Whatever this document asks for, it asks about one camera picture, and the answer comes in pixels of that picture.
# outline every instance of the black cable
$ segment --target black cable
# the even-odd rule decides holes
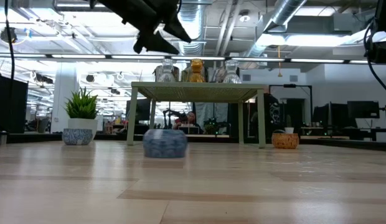
[[[318,16],[320,16],[320,14],[322,14],[322,12],[325,11],[328,7],[331,7],[331,8],[334,9],[335,12],[338,12],[337,9],[336,9],[334,6],[328,5],[328,6],[324,7],[324,8],[322,9],[322,11],[319,12]]]
[[[7,19],[7,12],[9,10],[9,0],[5,0],[5,18],[6,18],[6,32],[7,32],[7,41],[9,42],[9,50],[11,52],[11,60],[12,60],[12,70],[11,70],[11,84],[9,85],[9,103],[12,102],[13,97],[13,80],[14,80],[14,52],[13,52],[13,44],[11,37],[11,28],[9,26],[9,20]],[[10,118],[12,117],[12,106],[9,109]]]
[[[374,36],[374,33],[370,35],[368,41],[366,41],[366,38],[367,38],[367,34],[369,33],[369,31],[371,30],[372,28],[372,25],[374,25],[375,21],[373,20],[373,23],[371,25],[369,25],[369,27],[367,28],[366,32],[365,32],[365,36],[363,38],[363,43],[364,43],[364,47],[366,49],[366,56],[367,56],[367,63],[369,64],[369,68],[370,68],[370,71],[372,72],[374,78],[381,84],[381,86],[384,88],[384,90],[386,91],[386,85],[384,84],[384,82],[380,79],[380,77],[376,74],[376,72],[374,71],[373,69],[373,65],[372,65],[372,62],[370,61],[370,54],[369,54],[369,49],[371,48],[371,45],[373,44],[373,36]]]
[[[176,11],[177,14],[178,14],[179,11],[181,10],[181,7],[182,7],[182,0],[179,0],[178,10]]]

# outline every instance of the clear glass jar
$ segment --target clear glass jar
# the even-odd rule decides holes
[[[172,68],[174,64],[172,59],[164,59],[162,61],[162,75],[158,79],[159,82],[175,82]]]
[[[228,60],[225,62],[226,68],[226,77],[224,79],[224,83],[241,83],[242,81],[236,74],[238,61],[236,60]]]

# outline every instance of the white pillar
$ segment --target white pillar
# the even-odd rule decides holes
[[[78,91],[79,88],[77,64],[58,62],[55,79],[54,108],[52,112],[52,133],[68,128],[69,117],[64,109],[65,104],[67,98],[70,99],[72,97],[72,92]]]
[[[31,120],[31,106],[26,107],[26,120]]]

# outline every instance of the silver duct pipe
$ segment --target silver duct pipe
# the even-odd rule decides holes
[[[305,4],[306,0],[278,0],[271,21],[278,26],[287,25],[288,21],[297,13],[298,9]]]
[[[230,22],[230,25],[229,25],[229,28],[228,28],[228,32],[226,33],[224,45],[222,46],[222,50],[220,52],[221,56],[223,56],[225,54],[225,52],[226,52],[226,49],[227,49],[228,44],[229,44],[230,37],[232,36],[233,29],[235,28],[235,23],[236,23],[236,20],[237,20],[237,17],[238,17],[238,13],[240,12],[240,6],[242,4],[243,4],[243,0],[237,0],[236,7],[235,7],[235,12],[234,12],[232,21]]]
[[[298,9],[305,4],[305,2],[306,0],[278,0],[269,21],[264,19],[267,17],[266,15],[261,18],[263,20],[261,21],[263,26],[258,28],[259,35],[257,35],[257,38],[259,39],[262,33],[266,30],[270,30],[278,26],[286,27],[287,23],[297,13]],[[246,57],[259,57],[264,52],[267,46],[257,43],[258,39],[252,45],[250,50],[247,51],[245,54]]]
[[[192,40],[203,38],[204,9],[203,5],[183,4],[179,11],[179,20]],[[183,55],[202,55],[203,49],[203,43],[179,43],[179,50]]]
[[[214,53],[215,56],[218,56],[220,45],[222,44],[222,40],[224,39],[226,25],[228,24],[230,11],[232,10],[232,4],[233,4],[233,0],[228,0],[228,4],[226,5],[226,9],[225,9],[224,21],[222,22],[219,36],[218,36],[217,47],[215,48],[215,53]]]

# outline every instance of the green table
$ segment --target green table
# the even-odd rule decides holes
[[[260,148],[265,147],[265,112],[263,107],[263,89],[265,85],[229,84],[229,83],[159,83],[132,82],[129,124],[135,123],[138,92],[152,100],[150,129],[154,127],[156,102],[204,102],[204,103],[238,103],[238,140],[243,139],[243,103],[258,95],[258,136]],[[127,144],[133,145],[134,126],[128,126]]]

